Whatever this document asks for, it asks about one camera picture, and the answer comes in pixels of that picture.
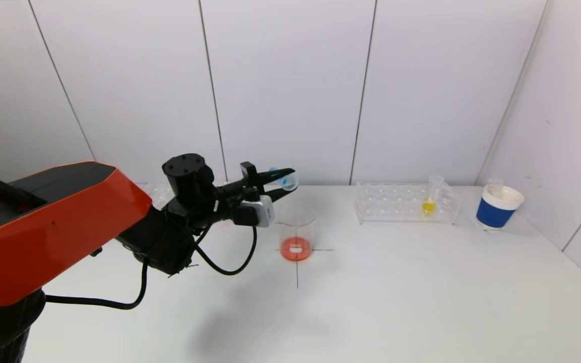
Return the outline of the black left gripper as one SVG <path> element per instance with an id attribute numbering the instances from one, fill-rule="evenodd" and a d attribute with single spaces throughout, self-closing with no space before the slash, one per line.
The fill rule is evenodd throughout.
<path id="1" fill-rule="evenodd" d="M 240 163 L 240 168 L 242 179 L 216 188 L 216 196 L 219 200 L 243 199 L 252 188 L 258 193 L 263 193 L 263 184 L 275 183 L 279 186 L 294 186 L 292 189 L 286 190 L 282 187 L 273 188 L 273 185 L 265 185 L 264 195 L 269 196 L 273 202 L 277 202 L 298 188 L 295 186 L 296 175 L 293 168 L 271 168 L 266 172 L 258 173 L 256 166 L 248 161 Z"/>

